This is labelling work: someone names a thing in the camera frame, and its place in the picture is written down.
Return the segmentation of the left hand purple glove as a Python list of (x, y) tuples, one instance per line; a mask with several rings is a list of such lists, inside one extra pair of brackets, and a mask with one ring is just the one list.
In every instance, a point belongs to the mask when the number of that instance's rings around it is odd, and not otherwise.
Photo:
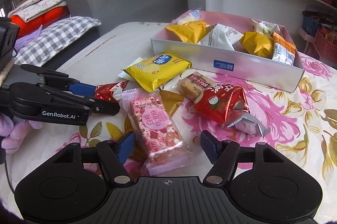
[(16, 119), (15, 121), (1, 113), (1, 148), (6, 154), (15, 153), (31, 128), (41, 129), (43, 123), (38, 121)]

